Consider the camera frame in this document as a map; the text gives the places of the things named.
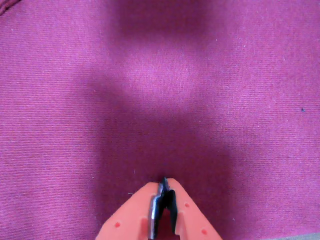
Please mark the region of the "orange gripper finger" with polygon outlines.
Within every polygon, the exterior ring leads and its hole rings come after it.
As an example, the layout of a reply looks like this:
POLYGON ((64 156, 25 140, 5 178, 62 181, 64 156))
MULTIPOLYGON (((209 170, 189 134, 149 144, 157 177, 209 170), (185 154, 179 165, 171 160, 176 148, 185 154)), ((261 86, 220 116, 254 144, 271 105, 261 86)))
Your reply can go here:
POLYGON ((181 240, 222 239, 177 180, 165 177, 161 186, 158 218, 161 219, 164 210, 168 210, 171 229, 175 235, 181 240))
POLYGON ((103 224, 97 240, 155 240, 163 213, 163 185, 149 182, 103 224))

